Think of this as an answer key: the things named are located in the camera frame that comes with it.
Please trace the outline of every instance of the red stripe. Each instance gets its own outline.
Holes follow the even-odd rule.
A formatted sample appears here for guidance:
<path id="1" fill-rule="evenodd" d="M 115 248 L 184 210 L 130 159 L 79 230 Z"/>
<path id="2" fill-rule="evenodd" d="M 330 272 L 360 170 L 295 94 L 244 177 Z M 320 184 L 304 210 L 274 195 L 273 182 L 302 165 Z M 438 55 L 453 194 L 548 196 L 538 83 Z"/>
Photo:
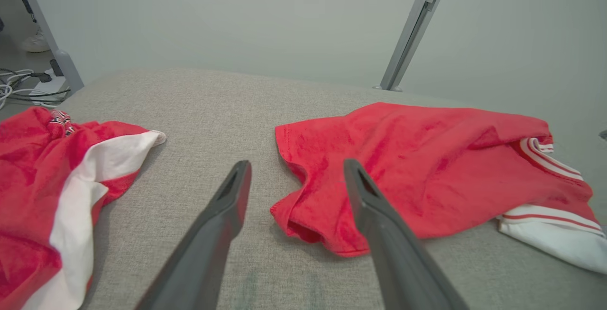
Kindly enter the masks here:
<path id="1" fill-rule="evenodd" d="M 577 224 L 579 226 L 583 226 L 586 228 L 592 228 L 594 230 L 601 230 L 600 228 L 596 228 L 594 226 L 590 226 L 587 224 L 583 224 L 583 223 L 579 223 L 575 220 L 571 220 L 571 219 L 567 219 L 567 218 L 560 218 L 560 217 L 551 217 L 550 215 L 540 215 L 540 214 L 525 214 L 525 215 L 503 215 L 503 217 L 505 217 L 506 219 L 527 219 L 527 218 L 540 218 L 540 219 L 552 219 L 552 220 L 560 220 L 560 221 L 567 221 L 570 222 L 572 224 Z"/>
<path id="2" fill-rule="evenodd" d="M 569 172 L 569 173 L 571 173 L 571 174 L 574 174 L 574 175 L 577 175 L 577 176 L 581 176 L 581 174 L 580 174 L 580 173 L 578 173 L 578 172 L 572 172 L 571 170 L 569 170 L 569 169 L 567 169 L 567 168 L 563 167 L 562 165 L 557 164 L 557 163 L 555 163 L 555 162 L 553 162 L 553 161 L 551 161 L 551 160 L 549 160 L 549 159 L 546 159 L 546 157 L 544 157 L 544 156 L 541 154 L 541 152 L 539 152 L 539 153 L 538 153 L 538 152 L 536 151 L 535 147 L 531 146 L 531 139 L 528 139 L 528 140 L 527 140 L 527 147 L 529 148 L 529 150 L 531 150 L 531 152 L 535 153 L 535 156 L 537 156 L 537 157 L 539 157 L 539 158 L 543 159 L 544 161 L 547 161 L 548 163 L 552 164 L 554 167 L 557 167 L 557 168 L 559 168 L 559 169 L 561 169 L 561 170 L 564 170 L 564 171 L 566 171 L 566 172 Z"/>

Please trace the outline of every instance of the gray floor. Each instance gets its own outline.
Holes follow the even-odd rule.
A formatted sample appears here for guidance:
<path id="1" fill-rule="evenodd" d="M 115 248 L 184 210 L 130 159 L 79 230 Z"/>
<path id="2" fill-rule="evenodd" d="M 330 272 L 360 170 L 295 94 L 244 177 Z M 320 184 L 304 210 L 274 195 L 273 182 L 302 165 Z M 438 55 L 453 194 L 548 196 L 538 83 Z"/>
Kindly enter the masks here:
<path id="1" fill-rule="evenodd" d="M 0 0 L 0 18 L 4 22 L 4 30 L 0 32 L 0 67 L 9 70 L 30 69 L 43 72 L 50 68 L 48 63 L 53 59 L 50 51 L 44 53 L 28 53 L 21 49 L 20 44 L 28 36 L 36 33 L 36 24 L 21 0 Z M 33 88 L 38 79 L 28 79 L 21 88 Z M 0 109 L 0 121 L 31 107 L 30 102 L 8 100 Z"/>

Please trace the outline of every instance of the white shoe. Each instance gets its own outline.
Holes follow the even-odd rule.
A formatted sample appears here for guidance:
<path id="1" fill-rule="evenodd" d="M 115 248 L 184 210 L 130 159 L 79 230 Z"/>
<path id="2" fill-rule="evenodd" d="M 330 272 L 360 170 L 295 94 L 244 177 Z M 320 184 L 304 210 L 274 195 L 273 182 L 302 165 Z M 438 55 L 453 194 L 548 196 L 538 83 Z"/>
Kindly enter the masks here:
<path id="1" fill-rule="evenodd" d="M 40 26 L 38 26 L 36 35 L 26 38 L 24 42 L 21 43 L 21 47 L 30 53 L 40 53 L 50 50 Z"/>

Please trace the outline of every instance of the black object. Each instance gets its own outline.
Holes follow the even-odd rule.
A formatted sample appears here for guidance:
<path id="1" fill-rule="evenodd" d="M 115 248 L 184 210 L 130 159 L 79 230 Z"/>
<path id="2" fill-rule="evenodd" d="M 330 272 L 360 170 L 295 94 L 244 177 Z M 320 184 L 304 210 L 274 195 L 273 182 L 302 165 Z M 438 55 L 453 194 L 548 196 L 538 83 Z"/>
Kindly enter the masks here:
<path id="1" fill-rule="evenodd" d="M 43 73 L 32 73 L 30 75 L 34 78 L 40 79 L 40 82 L 49 82 L 53 79 L 52 77 L 50 77 L 50 75 L 48 75 L 44 72 Z"/>
<path id="2" fill-rule="evenodd" d="M 57 60 L 50 60 L 50 68 L 53 69 L 53 73 L 55 73 L 56 77 L 63 77 L 63 72 L 61 71 L 59 64 L 57 64 Z"/>
<path id="3" fill-rule="evenodd" d="M 171 254 L 137 310 L 217 306 L 230 242 L 242 228 L 250 186 L 251 164 L 240 161 Z"/>
<path id="4" fill-rule="evenodd" d="M 421 242 L 355 159 L 343 163 L 356 228 L 367 238 L 387 310 L 467 310 Z"/>

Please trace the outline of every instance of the red garment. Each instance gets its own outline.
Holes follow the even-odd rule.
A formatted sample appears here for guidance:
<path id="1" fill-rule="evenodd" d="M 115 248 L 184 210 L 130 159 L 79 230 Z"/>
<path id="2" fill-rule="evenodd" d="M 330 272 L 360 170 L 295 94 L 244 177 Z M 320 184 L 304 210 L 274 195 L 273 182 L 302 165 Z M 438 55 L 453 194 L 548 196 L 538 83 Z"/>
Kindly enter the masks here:
<path id="1" fill-rule="evenodd" d="M 278 126 L 276 141 L 303 185 L 271 214 L 288 236 L 320 241 L 341 256 L 368 252 L 347 197 L 347 158 L 364 166 L 419 238 L 453 235 L 529 204 L 571 215 L 534 219 L 577 222 L 602 235 L 588 206 L 592 190 L 577 170 L 543 153 L 552 150 L 552 136 L 536 118 L 375 103 Z M 529 217 L 516 214 L 510 217 Z"/>
<path id="2" fill-rule="evenodd" d="M 120 122 L 72 124 L 43 108 L 0 124 L 0 309 L 82 305 L 101 207 L 164 138 Z"/>

